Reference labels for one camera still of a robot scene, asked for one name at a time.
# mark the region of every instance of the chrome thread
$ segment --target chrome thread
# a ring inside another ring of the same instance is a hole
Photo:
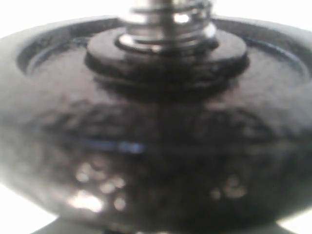
[[[210,0],[132,0],[119,18],[123,46],[153,53],[185,50],[215,40]]]

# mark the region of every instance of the bright light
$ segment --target bright light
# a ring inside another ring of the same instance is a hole
[[[0,233],[30,234],[56,220],[56,216],[0,185]]]

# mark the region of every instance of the glossy black surface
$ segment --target glossy black surface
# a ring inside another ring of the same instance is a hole
[[[82,225],[72,224],[68,221],[58,219],[46,227],[32,234],[119,234],[112,231],[99,231],[92,228],[86,228]],[[294,234],[284,230],[276,224],[267,225],[256,230],[247,230],[228,234]]]
[[[311,34],[216,23],[244,38],[250,66],[195,92],[100,82],[86,44],[115,19],[2,39],[1,181],[62,217],[123,233],[232,231],[310,206]]]

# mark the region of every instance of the white background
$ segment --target white background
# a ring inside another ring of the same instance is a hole
[[[0,0],[0,38],[55,21],[115,15],[129,0]],[[218,0],[219,15],[268,20],[312,31],[308,0]],[[56,217],[0,185],[0,234],[29,234]],[[312,211],[283,222],[298,234],[312,233]]]

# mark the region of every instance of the black weight plate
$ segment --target black weight plate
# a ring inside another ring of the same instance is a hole
[[[43,227],[32,234],[119,234],[111,231],[99,231],[96,229],[86,228],[81,225],[75,225],[68,221],[58,219],[55,222]],[[293,234],[284,230],[276,224],[268,225],[257,230],[248,230],[229,234]]]
[[[228,231],[312,202],[312,37],[216,19],[249,68],[219,90],[106,86],[84,65],[116,19],[0,41],[0,177],[62,217],[121,232]]]

